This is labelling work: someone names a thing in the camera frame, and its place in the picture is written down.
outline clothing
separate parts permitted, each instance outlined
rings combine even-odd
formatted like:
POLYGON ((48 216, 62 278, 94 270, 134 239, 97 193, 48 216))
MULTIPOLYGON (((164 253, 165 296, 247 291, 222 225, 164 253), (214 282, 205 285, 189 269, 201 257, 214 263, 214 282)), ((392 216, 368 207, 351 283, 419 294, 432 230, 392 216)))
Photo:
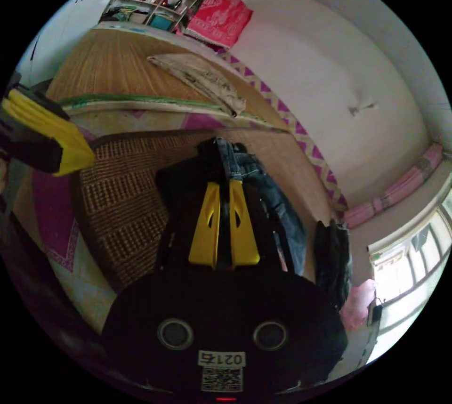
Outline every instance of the clothing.
POLYGON ((212 65, 194 54, 158 54, 147 58, 204 96, 212 99, 226 113, 235 117, 245 110, 245 100, 212 65))
POLYGON ((316 284, 328 295, 339 311, 345 304, 352 287, 352 256, 345 224, 330 226, 319 221, 314 242, 316 284))
MULTIPOLYGON (((303 275, 307 244, 303 223, 257 156, 248 153, 243 144, 232 144, 215 137, 198 145, 198 156, 160 170, 156 184, 169 211, 189 189, 218 176, 219 168, 222 169, 225 182, 236 179, 243 181, 244 185, 253 186, 263 195, 270 209, 275 210, 286 234, 294 272, 303 275), (214 151, 219 153, 220 163, 213 159, 214 151)), ((223 211, 228 215, 227 205, 224 205, 223 211)), ((278 250, 283 250, 279 237, 274 234, 274 238, 278 250)))

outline curtain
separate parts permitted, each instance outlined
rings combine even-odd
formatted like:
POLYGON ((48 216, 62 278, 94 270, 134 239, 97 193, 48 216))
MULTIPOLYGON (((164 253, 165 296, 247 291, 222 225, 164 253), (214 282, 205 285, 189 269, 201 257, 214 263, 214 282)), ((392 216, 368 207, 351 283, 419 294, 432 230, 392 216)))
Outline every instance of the curtain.
POLYGON ((443 147, 433 143, 413 167, 381 196, 344 213, 343 222, 355 228, 377 214, 399 203, 424 184, 443 159, 443 147))

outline sticker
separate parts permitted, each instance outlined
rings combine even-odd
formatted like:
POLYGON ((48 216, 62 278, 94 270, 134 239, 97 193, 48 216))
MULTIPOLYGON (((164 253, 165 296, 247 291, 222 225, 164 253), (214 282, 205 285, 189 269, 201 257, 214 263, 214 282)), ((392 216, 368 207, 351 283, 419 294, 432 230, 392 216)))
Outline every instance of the sticker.
POLYGON ((242 367, 211 367, 202 369, 201 391, 238 393, 243 391, 242 367))
POLYGON ((245 353, 199 351, 198 365, 216 368, 242 368, 246 366, 245 353))

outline black cloth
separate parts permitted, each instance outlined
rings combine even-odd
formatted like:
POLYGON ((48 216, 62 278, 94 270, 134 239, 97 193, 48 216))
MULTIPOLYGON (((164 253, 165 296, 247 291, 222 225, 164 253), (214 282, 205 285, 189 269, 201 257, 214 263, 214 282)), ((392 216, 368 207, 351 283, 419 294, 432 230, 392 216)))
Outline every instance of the black cloth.
POLYGON ((314 241, 315 280, 338 311, 352 286, 352 256, 348 230, 332 219, 330 226, 317 222, 314 241))

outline folded cloth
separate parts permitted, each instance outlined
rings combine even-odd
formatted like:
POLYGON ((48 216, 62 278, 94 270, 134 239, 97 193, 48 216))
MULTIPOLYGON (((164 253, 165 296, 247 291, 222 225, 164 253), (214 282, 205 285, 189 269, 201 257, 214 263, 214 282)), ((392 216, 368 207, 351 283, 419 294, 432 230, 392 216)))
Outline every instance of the folded cloth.
POLYGON ((245 110, 245 100, 237 90, 212 65, 194 54, 158 54, 147 58, 235 117, 245 110))
MULTIPOLYGON (((243 184, 253 186, 271 205, 270 209, 275 210, 285 230, 294 272, 303 275, 307 244, 307 234, 303 223, 286 195, 266 173, 257 156, 248 153, 243 144, 233 144, 226 142, 221 137, 215 137, 198 145, 198 156, 160 169, 156 174, 155 182, 167 209, 172 211, 182 195, 208 180, 209 170, 212 171, 218 166, 218 164, 209 162, 210 159, 206 154, 212 143, 220 153, 225 179, 227 181, 238 179, 243 184)), ((277 234, 274 235, 274 239, 278 250, 282 251, 277 234)))
POLYGON ((362 326, 368 315, 368 306, 375 298, 377 283, 374 280, 366 280, 359 286, 353 286, 345 305, 339 314, 345 330, 350 331, 362 326))

